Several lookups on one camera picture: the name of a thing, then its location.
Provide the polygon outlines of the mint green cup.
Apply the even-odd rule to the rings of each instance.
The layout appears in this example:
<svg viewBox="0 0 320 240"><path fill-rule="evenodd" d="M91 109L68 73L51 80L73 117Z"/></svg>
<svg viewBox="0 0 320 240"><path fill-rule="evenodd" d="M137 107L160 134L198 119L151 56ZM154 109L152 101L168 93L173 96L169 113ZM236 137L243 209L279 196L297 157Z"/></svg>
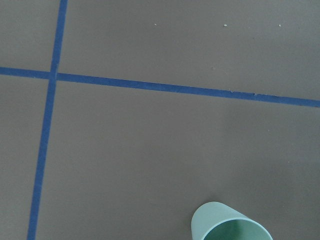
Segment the mint green cup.
<svg viewBox="0 0 320 240"><path fill-rule="evenodd" d="M258 222L221 203L201 205L191 219L193 240L271 240Z"/></svg>

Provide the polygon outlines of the brown paper table cover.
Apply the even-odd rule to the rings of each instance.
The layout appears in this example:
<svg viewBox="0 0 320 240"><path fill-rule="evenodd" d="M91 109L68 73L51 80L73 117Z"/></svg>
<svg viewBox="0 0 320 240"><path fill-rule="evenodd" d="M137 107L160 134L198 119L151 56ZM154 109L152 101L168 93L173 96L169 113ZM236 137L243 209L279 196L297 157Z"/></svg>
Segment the brown paper table cover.
<svg viewBox="0 0 320 240"><path fill-rule="evenodd" d="M208 202L319 239L319 1L1 1L1 239L189 240Z"/></svg>

